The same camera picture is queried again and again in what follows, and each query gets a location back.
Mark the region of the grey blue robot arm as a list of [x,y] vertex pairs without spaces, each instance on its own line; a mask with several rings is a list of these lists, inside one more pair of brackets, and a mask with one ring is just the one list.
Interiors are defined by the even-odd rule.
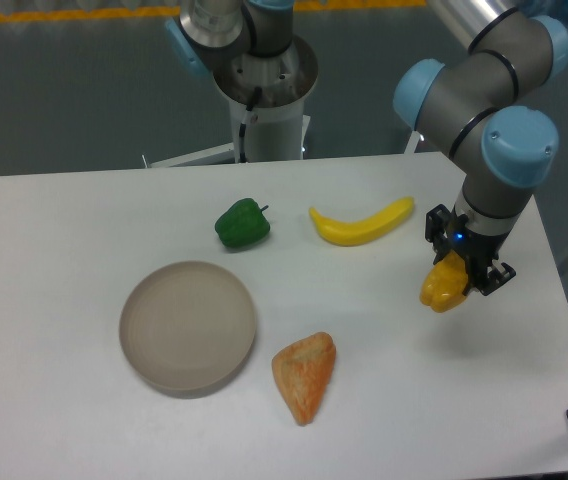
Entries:
[[[426,217],[435,259],[458,255],[465,290],[489,295],[514,277],[500,249],[559,146],[554,123],[519,102],[568,64],[568,31],[510,1],[434,1],[431,10],[466,48],[455,67],[434,59],[399,80],[393,107],[465,175],[452,207]],[[166,21],[187,70],[211,75],[229,104],[235,159],[298,160],[303,105],[318,65],[293,32],[290,1],[185,1]]]

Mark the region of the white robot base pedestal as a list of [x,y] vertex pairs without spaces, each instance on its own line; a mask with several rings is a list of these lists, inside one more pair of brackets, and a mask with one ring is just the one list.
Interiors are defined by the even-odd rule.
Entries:
[[317,58],[295,35],[281,54],[243,54],[213,73],[227,101],[232,141],[150,163],[150,168],[299,160],[310,117],[305,101],[318,78]]

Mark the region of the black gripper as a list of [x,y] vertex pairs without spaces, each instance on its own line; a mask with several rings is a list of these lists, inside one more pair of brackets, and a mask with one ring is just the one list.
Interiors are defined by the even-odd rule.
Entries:
[[472,291],[488,296],[516,276],[514,268],[499,263],[499,251],[514,226],[513,217],[453,216],[450,219],[451,212],[443,204],[430,210],[425,217],[425,240],[432,245],[434,265],[442,261],[451,248],[465,260],[464,296]]

